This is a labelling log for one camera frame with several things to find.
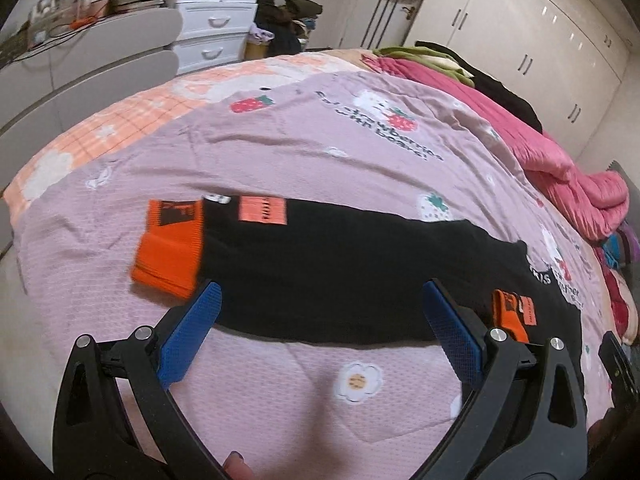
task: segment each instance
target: strawberry print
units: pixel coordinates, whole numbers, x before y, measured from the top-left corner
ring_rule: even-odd
[[[273,101],[266,95],[260,97],[251,97],[242,101],[231,103],[231,111],[235,114],[241,114],[243,112],[253,112],[254,110],[260,110],[273,104]]]
[[[396,130],[401,130],[403,132],[412,132],[418,127],[415,121],[411,120],[404,114],[393,114],[388,118],[388,120],[391,126]]]

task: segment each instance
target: floor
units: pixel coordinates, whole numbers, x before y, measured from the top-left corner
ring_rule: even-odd
[[[52,467],[57,368],[44,350],[33,307],[22,287],[15,249],[0,260],[0,402],[31,449]]]

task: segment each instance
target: orange sock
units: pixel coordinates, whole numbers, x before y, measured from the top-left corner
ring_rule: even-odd
[[[190,297],[202,256],[202,223],[201,201],[150,200],[132,279],[184,300]]]
[[[494,325],[511,332],[511,336],[521,343],[528,343],[529,336],[518,317],[518,298],[501,290],[494,290]]]

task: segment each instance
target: drawer handle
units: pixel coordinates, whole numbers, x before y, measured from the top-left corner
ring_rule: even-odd
[[[222,47],[220,47],[217,51],[213,50],[203,50],[202,57],[204,59],[216,59],[220,54],[222,54]]]
[[[227,16],[226,18],[209,18],[209,25],[215,28],[222,28],[231,21],[231,16]]]

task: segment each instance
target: metal screw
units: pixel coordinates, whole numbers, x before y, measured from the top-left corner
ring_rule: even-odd
[[[149,339],[151,337],[151,327],[149,326],[141,326],[139,329],[136,330],[136,339],[139,339],[140,341],[144,341],[145,339]]]
[[[491,332],[489,332],[489,335],[496,341],[504,341],[505,339],[507,339],[507,333],[501,328],[492,328]]]
[[[562,339],[555,337],[551,339],[551,346],[556,350],[562,350],[564,348],[564,343],[562,342]]]
[[[91,342],[91,337],[87,334],[81,335],[78,339],[76,339],[76,346],[78,348],[84,348]]]

